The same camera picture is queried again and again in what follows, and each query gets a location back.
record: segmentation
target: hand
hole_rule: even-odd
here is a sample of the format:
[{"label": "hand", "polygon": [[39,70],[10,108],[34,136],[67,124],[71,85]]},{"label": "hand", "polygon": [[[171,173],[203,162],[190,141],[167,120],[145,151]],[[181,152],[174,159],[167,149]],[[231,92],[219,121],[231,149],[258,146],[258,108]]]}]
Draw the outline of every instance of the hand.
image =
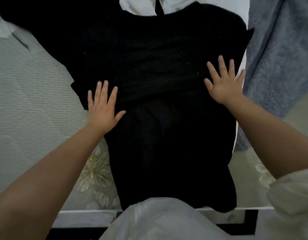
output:
[{"label": "hand", "polygon": [[92,99],[92,91],[88,91],[87,125],[95,126],[95,128],[99,130],[102,135],[105,135],[113,129],[126,113],[126,111],[121,111],[116,116],[114,114],[117,90],[117,87],[113,88],[108,102],[108,81],[104,81],[103,89],[102,83],[97,83],[94,101]]},{"label": "hand", "polygon": [[234,96],[243,95],[243,81],[245,77],[245,70],[241,71],[239,78],[235,79],[234,60],[229,61],[229,69],[227,72],[223,56],[218,57],[220,67],[220,75],[218,75],[211,62],[207,63],[213,83],[205,78],[204,83],[208,89],[211,97],[218,103],[224,104]]}]

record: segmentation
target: person's left hand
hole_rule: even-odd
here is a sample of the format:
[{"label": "person's left hand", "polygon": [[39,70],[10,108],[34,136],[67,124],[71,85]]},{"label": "person's left hand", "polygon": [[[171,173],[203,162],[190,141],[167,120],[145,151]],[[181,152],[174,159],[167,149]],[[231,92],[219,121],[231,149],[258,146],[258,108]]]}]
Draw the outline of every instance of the person's left hand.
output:
[{"label": "person's left hand", "polygon": [[88,116],[87,125],[93,125],[102,135],[112,130],[123,117],[126,111],[120,111],[115,116],[115,103],[117,96],[117,87],[113,91],[107,102],[108,81],[98,82],[95,92],[94,101],[92,99],[92,91],[88,91]]}]

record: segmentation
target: person's right arm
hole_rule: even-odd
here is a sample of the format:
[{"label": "person's right arm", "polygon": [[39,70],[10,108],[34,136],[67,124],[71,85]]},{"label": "person's right arm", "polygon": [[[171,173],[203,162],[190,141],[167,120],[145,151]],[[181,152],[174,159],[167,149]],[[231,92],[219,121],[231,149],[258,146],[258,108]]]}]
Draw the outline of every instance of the person's right arm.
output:
[{"label": "person's right arm", "polygon": [[204,82],[211,97],[236,118],[264,166],[275,177],[308,168],[308,137],[246,98],[242,92],[243,70],[235,79],[234,61],[227,72],[219,57],[220,76],[208,62],[213,84]]}]

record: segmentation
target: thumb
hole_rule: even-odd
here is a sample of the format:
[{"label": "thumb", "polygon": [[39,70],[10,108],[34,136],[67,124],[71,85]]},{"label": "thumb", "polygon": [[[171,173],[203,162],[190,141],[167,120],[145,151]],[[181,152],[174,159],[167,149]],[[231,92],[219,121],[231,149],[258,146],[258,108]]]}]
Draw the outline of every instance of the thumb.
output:
[{"label": "thumb", "polygon": [[125,110],[121,111],[121,112],[118,112],[117,115],[115,116],[115,120],[116,120],[116,123],[118,123],[120,121],[120,119],[123,117],[123,115],[126,113]]},{"label": "thumb", "polygon": [[209,92],[213,90],[213,84],[208,78],[204,79],[204,83]]}]

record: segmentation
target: forearm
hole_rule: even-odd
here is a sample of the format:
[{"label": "forearm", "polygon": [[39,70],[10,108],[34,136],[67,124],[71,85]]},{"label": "forearm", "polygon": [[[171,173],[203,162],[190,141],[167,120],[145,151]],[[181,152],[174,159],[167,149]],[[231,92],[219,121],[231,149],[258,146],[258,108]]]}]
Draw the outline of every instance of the forearm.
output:
[{"label": "forearm", "polygon": [[256,154],[275,177],[308,168],[308,138],[245,96],[224,104],[236,118]]},{"label": "forearm", "polygon": [[35,219],[42,229],[49,229],[102,137],[85,126],[46,155],[0,194],[0,215]]}]

